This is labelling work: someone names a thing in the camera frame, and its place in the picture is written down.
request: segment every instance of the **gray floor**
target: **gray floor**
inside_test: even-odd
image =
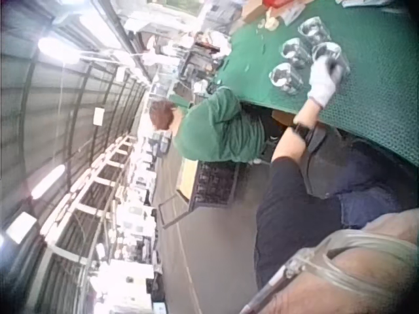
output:
[[[158,163],[154,204],[173,195],[181,157],[171,147]],[[198,209],[160,231],[166,298],[171,314],[233,314],[255,294],[255,213],[268,166],[243,169],[230,209]],[[176,197],[162,207],[165,221],[186,210]]]

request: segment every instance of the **green mat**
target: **green mat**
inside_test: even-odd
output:
[[[298,37],[297,27],[313,16],[329,28],[352,70],[321,120],[419,165],[418,35],[406,15],[374,7],[343,9],[334,0],[316,0],[288,27],[270,32],[257,29],[255,21],[232,36],[232,53],[215,81],[221,79],[240,99],[296,113],[306,100],[309,68],[299,70],[305,85],[295,96],[273,86],[268,74],[285,62],[282,43]]]

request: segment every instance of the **green hoodie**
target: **green hoodie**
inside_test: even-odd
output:
[[[183,157],[204,162],[249,162],[264,147],[262,122],[241,111],[225,87],[188,110],[174,138]]]

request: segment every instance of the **gloved hand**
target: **gloved hand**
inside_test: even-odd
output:
[[[312,65],[309,81],[312,89],[307,96],[323,109],[336,92],[336,87],[344,74],[343,67],[335,63],[333,58],[322,56]]]

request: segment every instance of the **black sleeve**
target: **black sleeve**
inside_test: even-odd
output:
[[[341,228],[339,200],[309,195],[297,163],[288,157],[274,160],[270,184],[257,211],[258,287],[263,287],[299,249],[314,247]]]

